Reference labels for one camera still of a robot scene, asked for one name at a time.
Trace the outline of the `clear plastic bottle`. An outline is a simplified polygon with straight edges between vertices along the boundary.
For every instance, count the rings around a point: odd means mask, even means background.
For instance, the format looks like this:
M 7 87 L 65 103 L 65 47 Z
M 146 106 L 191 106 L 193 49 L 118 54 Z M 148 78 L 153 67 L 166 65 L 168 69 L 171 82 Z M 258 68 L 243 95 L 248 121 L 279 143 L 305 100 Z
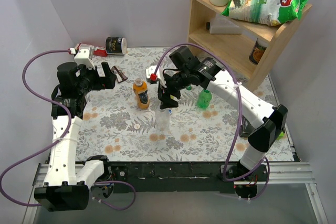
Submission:
M 160 109 L 160 108 L 156 109 L 155 122 L 156 122 L 156 129 L 158 131 L 161 132 L 169 131 L 171 114 L 172 114 L 171 109 Z

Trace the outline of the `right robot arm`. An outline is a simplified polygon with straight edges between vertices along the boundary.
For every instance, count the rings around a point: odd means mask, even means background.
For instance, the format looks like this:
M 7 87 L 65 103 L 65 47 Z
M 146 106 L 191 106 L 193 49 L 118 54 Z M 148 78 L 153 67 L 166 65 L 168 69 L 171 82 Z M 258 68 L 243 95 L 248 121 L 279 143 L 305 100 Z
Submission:
M 246 118 L 254 128 L 237 168 L 242 180 L 251 180 L 266 160 L 264 155 L 284 130 L 288 109 L 282 104 L 273 106 L 246 89 L 237 81 L 232 69 L 210 51 L 204 49 L 209 56 L 200 61 L 192 54 L 190 46 L 190 43 L 178 44 L 164 53 L 175 65 L 174 75 L 169 76 L 160 69 L 162 58 L 155 70 L 147 74 L 151 82 L 159 84 L 160 108 L 178 107 L 180 91 L 190 85 L 200 86 L 229 103 L 238 111 L 237 123 L 241 124 L 241 120 Z

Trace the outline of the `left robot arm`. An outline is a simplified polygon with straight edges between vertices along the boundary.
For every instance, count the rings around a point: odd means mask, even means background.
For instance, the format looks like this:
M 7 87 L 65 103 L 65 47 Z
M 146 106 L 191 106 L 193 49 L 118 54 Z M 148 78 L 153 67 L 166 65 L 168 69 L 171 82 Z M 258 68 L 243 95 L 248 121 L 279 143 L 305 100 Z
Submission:
M 76 149 L 86 95 L 90 91 L 113 89 L 117 79 L 107 62 L 101 65 L 102 77 L 96 67 L 89 69 L 75 62 L 57 68 L 59 84 L 51 95 L 54 146 L 43 185 L 34 191 L 34 198 L 48 211 L 84 210 L 94 183 L 111 178 L 112 170 L 105 155 L 88 158 L 76 172 Z

